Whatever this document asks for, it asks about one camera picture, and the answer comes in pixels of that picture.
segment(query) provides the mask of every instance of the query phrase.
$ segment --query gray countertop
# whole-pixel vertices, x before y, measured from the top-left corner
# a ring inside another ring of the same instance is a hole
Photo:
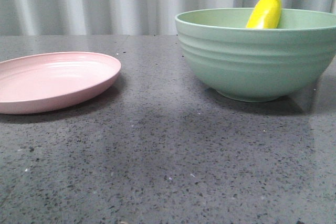
[[[198,81],[177,36],[0,37],[0,60],[93,51],[116,83],[0,115],[0,223],[336,223],[336,62],[267,103]]]

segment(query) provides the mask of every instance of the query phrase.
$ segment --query banana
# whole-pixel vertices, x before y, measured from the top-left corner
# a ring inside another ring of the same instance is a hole
[[[281,0],[259,0],[246,28],[277,28],[281,15]]]

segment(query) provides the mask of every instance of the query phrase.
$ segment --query green bowl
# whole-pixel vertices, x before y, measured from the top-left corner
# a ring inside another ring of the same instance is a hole
[[[175,17],[194,74],[235,100],[263,102],[300,90],[336,54],[336,15],[283,9],[277,29],[245,28],[252,8],[195,10]]]

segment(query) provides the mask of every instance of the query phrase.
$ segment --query bowl rim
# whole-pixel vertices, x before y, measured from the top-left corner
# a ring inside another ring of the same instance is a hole
[[[225,29],[225,30],[236,30],[236,31],[259,31],[263,33],[274,33],[276,31],[284,32],[284,31],[318,31],[318,30],[329,30],[329,29],[335,29],[336,24],[334,26],[323,26],[323,27],[314,27],[314,28],[274,28],[274,29],[260,29],[260,28],[241,28],[241,27],[226,27],[226,26],[210,26],[210,25],[202,25],[192,22],[187,22],[179,19],[181,15],[188,14],[188,13],[197,13],[197,12],[204,12],[209,10],[228,10],[228,9],[250,9],[253,10],[253,7],[229,7],[229,8],[209,8],[209,9],[198,9],[198,10],[190,10],[187,12],[178,13],[175,15],[174,19],[176,22],[186,24],[186,25],[193,25],[196,27],[204,27],[204,28],[216,28],[216,29]],[[307,12],[307,13],[317,13],[322,15],[328,15],[328,16],[334,16],[336,17],[336,14],[334,13],[327,13],[327,12],[321,12],[317,10],[304,10],[304,9],[294,9],[294,8],[283,8],[282,10],[285,11],[299,11],[299,12]]]

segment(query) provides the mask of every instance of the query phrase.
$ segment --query pink plate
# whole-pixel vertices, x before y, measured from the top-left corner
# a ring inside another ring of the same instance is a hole
[[[121,64],[94,52],[53,52],[0,62],[0,113],[31,114],[87,101],[110,87]]]

